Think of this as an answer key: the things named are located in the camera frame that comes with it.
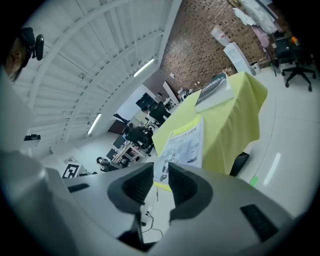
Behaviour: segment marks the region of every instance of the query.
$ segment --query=wall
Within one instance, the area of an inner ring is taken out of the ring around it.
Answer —
[[[154,95],[146,86],[142,84],[128,97],[128,99],[126,99],[116,113],[126,120],[131,120],[140,110],[140,107],[138,107],[136,102],[145,93],[149,94],[153,99],[156,98],[156,95]]]
[[[279,11],[275,13],[279,16],[277,22],[280,27],[288,31],[289,26],[283,15]],[[153,91],[153,88],[160,89],[166,80],[177,92],[180,87],[195,88],[197,81],[204,86],[222,69],[233,67],[223,52],[224,47],[210,35],[216,25],[220,25],[231,41],[237,43],[249,63],[265,56],[251,27],[234,15],[232,6],[226,0],[183,0],[161,67],[144,84]]]
[[[51,147],[52,155],[40,160],[45,167],[54,168],[63,175],[67,165],[64,160],[73,156],[90,173],[99,172],[97,157],[106,157],[110,149],[116,149],[112,143],[119,135],[107,132],[100,136],[89,137],[81,141],[55,144]]]

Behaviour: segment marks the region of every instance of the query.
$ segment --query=table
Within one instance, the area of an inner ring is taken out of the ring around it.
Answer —
[[[125,156],[125,157],[129,158],[131,161],[133,161],[134,159],[136,159],[136,157],[137,157],[138,155],[140,155],[140,156],[142,156],[143,158],[145,158],[146,156],[145,156],[143,153],[141,153],[139,150],[137,150],[136,148],[134,148],[134,146],[133,146],[132,144],[133,144],[133,142],[130,141],[127,145],[125,145],[125,146],[121,149],[121,151],[118,152],[118,154],[112,159],[112,162],[113,162],[113,163],[116,163],[117,161],[119,161],[119,160],[122,158],[122,156]],[[128,154],[126,153],[129,148],[131,148],[133,151],[137,152],[137,155],[136,155],[135,157],[132,158],[130,155],[128,155]]]
[[[230,174],[236,157],[250,142],[260,138],[258,114],[268,90],[245,72],[228,79],[234,98],[197,113],[195,104],[201,92],[199,90],[180,104],[152,137],[159,156],[169,133],[191,122],[199,114],[204,120],[202,168]]]

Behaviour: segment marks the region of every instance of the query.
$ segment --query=book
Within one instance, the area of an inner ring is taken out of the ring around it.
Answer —
[[[173,130],[166,140],[161,155],[154,163],[153,180],[157,187],[171,191],[169,186],[169,162],[201,168],[204,144],[203,118]]]
[[[195,103],[195,111],[201,112],[212,108],[222,102],[232,99],[235,96],[226,73],[216,75],[212,81],[202,89],[198,100]]]

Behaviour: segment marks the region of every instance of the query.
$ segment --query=brick wall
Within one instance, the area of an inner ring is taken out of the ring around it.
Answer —
[[[288,25],[284,17],[274,6],[272,9],[280,18],[280,27],[287,31]],[[200,82],[199,86],[204,86],[222,69],[232,67],[234,70],[231,61],[223,52],[223,45],[210,35],[216,25],[220,25],[231,41],[237,43],[249,63],[265,56],[251,27],[243,25],[226,0],[183,0],[165,48],[161,67],[145,86],[156,93],[154,90],[157,86],[152,81],[161,78],[161,81],[166,80],[172,90],[177,92],[180,87],[195,88],[197,81]]]

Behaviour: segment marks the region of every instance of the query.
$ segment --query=fluorescent light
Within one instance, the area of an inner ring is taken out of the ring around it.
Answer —
[[[94,129],[96,123],[98,122],[99,118],[101,117],[101,114],[98,114],[93,122],[93,124],[91,125],[90,130],[88,131],[88,134],[90,134],[92,132],[92,130]]]
[[[265,185],[265,186],[268,185],[269,181],[271,180],[272,176],[275,173],[275,170],[277,169],[280,157],[281,157],[281,154],[280,153],[276,153],[275,158],[273,160],[273,163],[271,165],[271,168],[270,168],[265,180],[263,181],[263,185]]]
[[[142,68],[140,68],[134,75],[133,77],[135,78],[139,73],[144,70],[146,67],[148,67],[152,62],[154,62],[154,58],[150,60],[147,64],[145,64]]]

